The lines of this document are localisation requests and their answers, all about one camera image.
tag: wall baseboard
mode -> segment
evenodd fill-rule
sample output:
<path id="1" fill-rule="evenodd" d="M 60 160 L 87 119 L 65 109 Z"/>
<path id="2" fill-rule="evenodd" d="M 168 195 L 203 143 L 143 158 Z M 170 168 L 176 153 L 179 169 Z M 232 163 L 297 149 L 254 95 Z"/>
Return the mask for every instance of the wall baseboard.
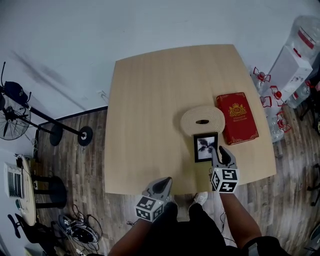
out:
<path id="1" fill-rule="evenodd" d="M 79 113 L 76 113 L 76 114 L 67 115 L 67 116 L 58 118 L 56 120 L 57 121 L 62 121 L 62 120 L 69 119 L 69 118 L 76 118 L 76 117 L 79 117 L 79 116 L 82 116 L 82 115 L 86 115 L 86 114 L 90 114 L 90 113 L 98 112 L 98 111 L 102 111 L 102 110 L 107 110 L 107 109 L 108 109 L 108 106 L 102 106 L 102 107 L 90 109 L 90 110 L 87 110 L 87 111 L 79 112 Z M 41 126 L 44 126 L 44 125 L 47 125 L 47 124 L 50 124 L 50 122 L 43 122 L 43 123 L 39 124 L 39 126 L 41 127 Z"/>

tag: black photo frame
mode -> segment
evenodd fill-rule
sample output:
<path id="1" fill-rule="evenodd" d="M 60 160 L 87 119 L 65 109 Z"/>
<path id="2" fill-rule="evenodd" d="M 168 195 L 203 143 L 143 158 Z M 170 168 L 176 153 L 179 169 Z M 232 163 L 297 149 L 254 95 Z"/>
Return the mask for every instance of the black photo frame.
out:
<path id="1" fill-rule="evenodd" d="M 193 135 L 193 144 L 194 161 L 196 163 L 211 161 L 211 152 L 213 148 L 218 148 L 218 133 L 211 132 Z"/>

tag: light wood tabletop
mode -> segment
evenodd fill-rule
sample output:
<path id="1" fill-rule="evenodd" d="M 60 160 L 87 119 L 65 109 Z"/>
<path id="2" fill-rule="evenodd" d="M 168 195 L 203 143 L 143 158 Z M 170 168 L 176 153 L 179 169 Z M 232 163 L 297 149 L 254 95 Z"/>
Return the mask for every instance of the light wood tabletop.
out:
<path id="1" fill-rule="evenodd" d="M 240 184 L 276 174 L 269 127 L 259 95 L 233 45 L 199 45 L 141 54 L 115 63 L 106 120 L 105 191 L 140 194 L 152 180 L 173 178 L 171 193 L 211 191 L 211 162 L 195 163 L 193 138 L 180 119 L 216 97 L 244 92 L 259 137 L 228 146 Z"/>
<path id="2" fill-rule="evenodd" d="M 22 157 L 23 164 L 23 198 L 20 199 L 21 204 L 21 216 L 24 221 L 29 225 L 33 226 L 36 224 L 36 201 L 34 194 L 34 185 L 31 179 L 31 173 L 28 166 L 28 162 L 25 157 Z"/>

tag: white sneaker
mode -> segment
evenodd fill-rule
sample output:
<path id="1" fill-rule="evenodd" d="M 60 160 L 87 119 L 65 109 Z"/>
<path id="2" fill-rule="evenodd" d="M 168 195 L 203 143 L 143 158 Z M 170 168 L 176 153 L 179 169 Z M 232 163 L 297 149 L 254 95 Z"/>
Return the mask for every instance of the white sneaker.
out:
<path id="1" fill-rule="evenodd" d="M 193 203 L 190 205 L 193 206 L 194 204 L 200 204 L 200 205 L 204 205 L 204 203 L 207 201 L 208 199 L 208 192 L 201 192 L 201 193 L 197 193 L 194 197 L 194 201 Z"/>
<path id="2" fill-rule="evenodd" d="M 168 195 L 165 200 L 167 203 L 171 202 L 171 203 L 178 205 L 177 202 L 175 201 L 175 197 L 172 194 Z"/>

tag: water bottle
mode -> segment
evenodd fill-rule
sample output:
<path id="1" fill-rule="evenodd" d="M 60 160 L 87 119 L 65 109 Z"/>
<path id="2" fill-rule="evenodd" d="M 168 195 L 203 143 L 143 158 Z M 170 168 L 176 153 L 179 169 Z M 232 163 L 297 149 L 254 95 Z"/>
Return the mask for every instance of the water bottle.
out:
<path id="1" fill-rule="evenodd" d="M 291 130 L 291 126 L 287 124 L 287 121 L 283 117 L 283 113 L 283 111 L 280 111 L 275 116 L 268 119 L 272 143 L 280 141 L 285 133 Z"/>
<path id="2" fill-rule="evenodd" d="M 259 72 L 257 67 L 254 67 L 251 79 L 259 95 L 262 95 L 268 88 L 271 75 Z"/>
<path id="3" fill-rule="evenodd" d="M 310 61 L 320 50 L 320 18 L 305 15 L 297 17 L 285 44 L 299 57 Z"/>
<path id="4" fill-rule="evenodd" d="M 266 117 L 272 118 L 281 110 L 281 107 L 284 106 L 284 101 L 281 99 L 281 97 L 282 93 L 275 85 L 271 85 L 269 89 L 263 93 L 260 100 L 262 106 L 264 107 L 264 113 Z M 268 103 L 266 105 L 263 101 L 269 102 L 267 99 L 270 99 L 270 104 Z"/>
<path id="5" fill-rule="evenodd" d="M 286 104 L 292 108 L 296 109 L 303 101 L 305 101 L 310 95 L 310 81 L 305 81 L 301 84 L 298 89 L 287 99 Z"/>

